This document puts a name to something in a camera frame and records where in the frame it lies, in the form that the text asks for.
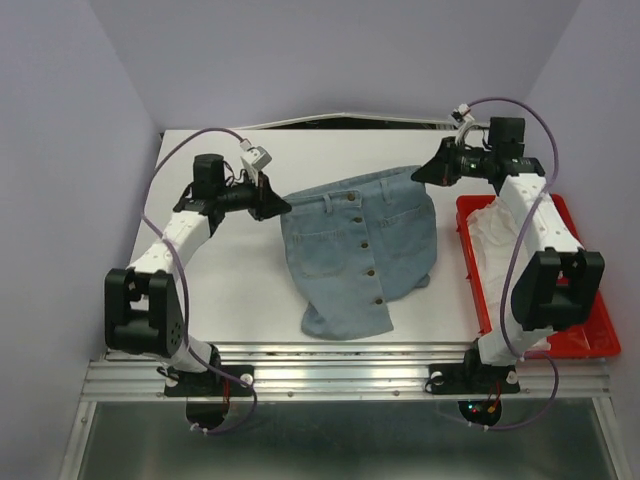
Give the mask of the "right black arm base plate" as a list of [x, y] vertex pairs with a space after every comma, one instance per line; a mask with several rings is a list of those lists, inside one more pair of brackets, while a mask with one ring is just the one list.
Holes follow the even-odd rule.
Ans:
[[462, 363], [436, 363], [428, 366], [424, 390], [433, 395], [484, 395], [520, 392], [513, 366], [466, 367]]

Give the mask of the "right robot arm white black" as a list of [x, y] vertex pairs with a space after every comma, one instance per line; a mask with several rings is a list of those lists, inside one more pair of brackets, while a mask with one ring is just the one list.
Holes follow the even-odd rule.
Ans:
[[529, 255], [520, 276], [506, 275], [498, 326], [474, 342], [462, 364], [452, 367], [466, 387], [482, 390], [496, 377], [507, 379], [538, 341], [587, 321], [605, 262], [569, 231], [549, 193], [543, 166], [525, 156], [524, 119], [491, 118], [487, 141], [471, 147], [466, 142], [475, 124], [470, 110], [453, 118], [456, 134], [441, 141], [412, 180], [442, 187], [462, 178], [487, 181], [519, 229], [514, 248]]

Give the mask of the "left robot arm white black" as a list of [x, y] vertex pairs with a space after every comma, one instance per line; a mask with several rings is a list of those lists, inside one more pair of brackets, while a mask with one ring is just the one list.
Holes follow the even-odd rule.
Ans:
[[195, 157], [193, 179], [157, 239], [127, 268], [114, 268], [105, 277], [109, 348], [147, 355], [187, 373], [199, 393], [210, 394], [221, 386], [217, 348], [189, 333], [185, 266], [227, 214], [247, 211], [254, 220], [263, 221], [290, 212], [290, 204], [272, 190], [263, 171], [270, 161], [264, 148], [248, 148], [241, 156], [241, 177], [233, 181], [225, 177], [223, 156]]

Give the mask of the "light blue denim skirt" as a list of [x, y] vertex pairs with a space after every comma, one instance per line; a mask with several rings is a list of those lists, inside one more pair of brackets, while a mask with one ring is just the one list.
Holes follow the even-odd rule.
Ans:
[[306, 300], [301, 330], [359, 340], [393, 331], [388, 305], [428, 286], [436, 212], [413, 166], [367, 173], [286, 196], [286, 264]]

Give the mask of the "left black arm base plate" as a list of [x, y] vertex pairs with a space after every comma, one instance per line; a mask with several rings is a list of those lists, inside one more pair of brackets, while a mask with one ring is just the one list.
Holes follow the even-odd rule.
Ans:
[[174, 368], [158, 367], [157, 371], [165, 377], [164, 395], [169, 398], [222, 397], [225, 392], [230, 397], [250, 397], [246, 387], [230, 382], [226, 387], [226, 378], [217, 380], [212, 372], [187, 373]]

